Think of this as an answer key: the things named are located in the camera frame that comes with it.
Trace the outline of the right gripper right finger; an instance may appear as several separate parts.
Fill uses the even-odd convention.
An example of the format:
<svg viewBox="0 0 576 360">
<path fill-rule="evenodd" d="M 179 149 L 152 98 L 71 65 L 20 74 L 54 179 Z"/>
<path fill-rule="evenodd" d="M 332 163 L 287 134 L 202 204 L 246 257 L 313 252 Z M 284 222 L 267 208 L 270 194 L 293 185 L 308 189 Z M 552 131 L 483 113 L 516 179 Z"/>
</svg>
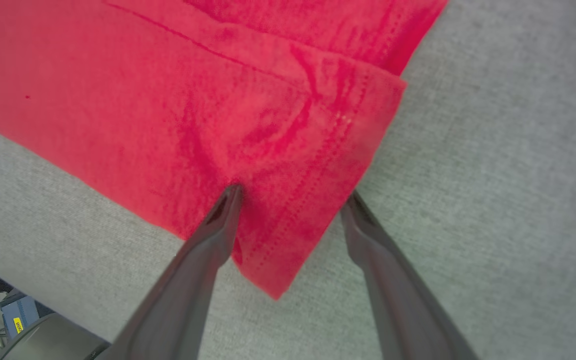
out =
<svg viewBox="0 0 576 360">
<path fill-rule="evenodd" d="M 358 192 L 343 205 L 350 259 L 363 272 L 384 360 L 475 360 L 477 355 Z"/>
</svg>

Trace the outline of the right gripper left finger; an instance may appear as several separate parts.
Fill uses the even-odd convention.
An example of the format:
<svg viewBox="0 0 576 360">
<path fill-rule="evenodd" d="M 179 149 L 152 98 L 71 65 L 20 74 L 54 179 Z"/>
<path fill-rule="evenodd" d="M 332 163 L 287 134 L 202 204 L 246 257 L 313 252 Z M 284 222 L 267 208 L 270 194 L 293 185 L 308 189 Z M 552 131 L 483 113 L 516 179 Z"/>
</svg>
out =
<svg viewBox="0 0 576 360">
<path fill-rule="evenodd" d="M 103 357 L 196 360 L 217 273 L 231 257 L 243 188 L 226 187 Z"/>
</svg>

